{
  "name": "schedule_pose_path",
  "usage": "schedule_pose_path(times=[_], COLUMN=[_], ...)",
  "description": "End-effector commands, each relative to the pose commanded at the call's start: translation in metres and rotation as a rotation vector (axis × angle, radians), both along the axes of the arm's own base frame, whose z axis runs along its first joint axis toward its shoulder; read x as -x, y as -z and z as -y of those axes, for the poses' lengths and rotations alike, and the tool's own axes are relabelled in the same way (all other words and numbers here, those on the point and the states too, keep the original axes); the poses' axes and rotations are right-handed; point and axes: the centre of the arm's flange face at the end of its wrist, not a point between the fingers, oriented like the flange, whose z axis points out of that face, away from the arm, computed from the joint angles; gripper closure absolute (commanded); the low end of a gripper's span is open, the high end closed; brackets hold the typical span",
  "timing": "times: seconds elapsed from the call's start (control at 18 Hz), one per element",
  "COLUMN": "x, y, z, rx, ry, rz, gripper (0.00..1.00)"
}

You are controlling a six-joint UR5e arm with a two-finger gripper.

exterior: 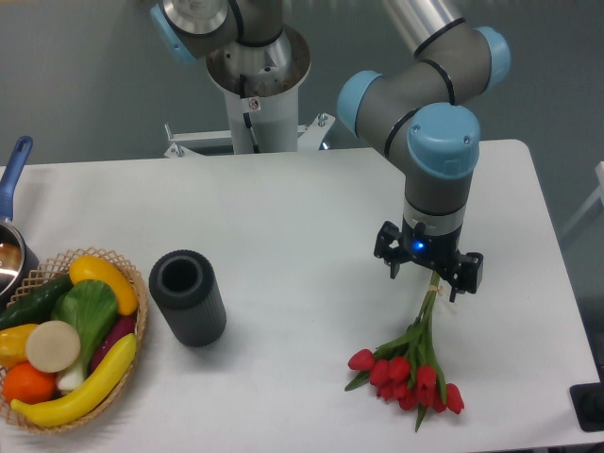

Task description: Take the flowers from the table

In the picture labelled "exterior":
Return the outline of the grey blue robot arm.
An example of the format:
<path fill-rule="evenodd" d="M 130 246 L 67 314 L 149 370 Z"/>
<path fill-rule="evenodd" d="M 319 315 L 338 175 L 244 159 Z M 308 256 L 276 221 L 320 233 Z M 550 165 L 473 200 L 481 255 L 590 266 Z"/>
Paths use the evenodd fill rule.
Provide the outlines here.
<path fill-rule="evenodd" d="M 414 262 L 453 294 L 475 293 L 483 257 L 459 238 L 478 163 L 480 126 L 465 102 L 500 84 L 511 67 L 506 40 L 473 28 L 448 1 L 389 1 L 385 8 L 415 62 L 402 74 L 351 76 L 337 115 L 405 175 L 400 225 L 385 223 L 374 253 L 392 274 Z M 238 154 L 298 151 L 298 89 L 310 70 L 305 39 L 278 1 L 159 1 L 159 36 L 184 63 L 204 60 L 223 92 Z"/>

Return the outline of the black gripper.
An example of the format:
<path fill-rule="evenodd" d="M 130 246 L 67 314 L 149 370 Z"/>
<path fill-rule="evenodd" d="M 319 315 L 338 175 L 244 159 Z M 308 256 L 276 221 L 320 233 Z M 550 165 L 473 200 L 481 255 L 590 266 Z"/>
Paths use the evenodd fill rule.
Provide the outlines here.
<path fill-rule="evenodd" d="M 461 226 L 462 223 L 446 234 L 436 234 L 423 222 L 411 227 L 403 221 L 399 229 L 386 221 L 377 233 L 374 256 L 389 267 L 390 279 L 395 279 L 400 265 L 409 261 L 445 276 L 451 287 L 449 301 L 453 303 L 458 294 L 477 292 L 483 272 L 481 253 L 459 251 Z"/>

